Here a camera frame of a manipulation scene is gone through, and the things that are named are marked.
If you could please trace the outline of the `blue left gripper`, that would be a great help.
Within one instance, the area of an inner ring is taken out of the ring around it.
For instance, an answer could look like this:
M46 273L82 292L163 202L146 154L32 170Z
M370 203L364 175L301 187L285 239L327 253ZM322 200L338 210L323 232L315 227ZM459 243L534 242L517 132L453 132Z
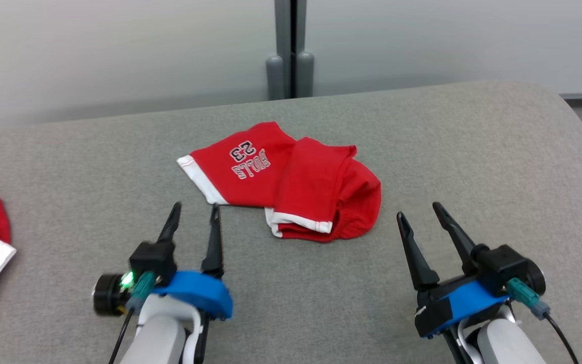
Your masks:
M182 203L177 201L159 234L157 244L173 243L178 230ZM220 206L214 204L210 216L210 235L206 257L200 271L177 271L168 286L155 287L154 294L171 296L205 311L215 320L233 318L233 299L222 281L224 254Z

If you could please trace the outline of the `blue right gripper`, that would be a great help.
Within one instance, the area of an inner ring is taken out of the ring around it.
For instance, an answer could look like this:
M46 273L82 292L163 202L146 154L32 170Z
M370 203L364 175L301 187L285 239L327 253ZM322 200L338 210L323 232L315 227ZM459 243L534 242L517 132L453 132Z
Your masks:
M418 299L414 314L415 328L418 336L423 338L436 336L466 318L503 304L509 298L506 293L495 296L483 287L475 275L476 266L472 260L475 243L440 202L434 201L432 207L455 245L462 261L462 271L471 276L461 276L449 283L439 284L440 277L430 269L417 246L406 215L402 211L397 213L398 230L413 288L418 294L425 295L425 298Z

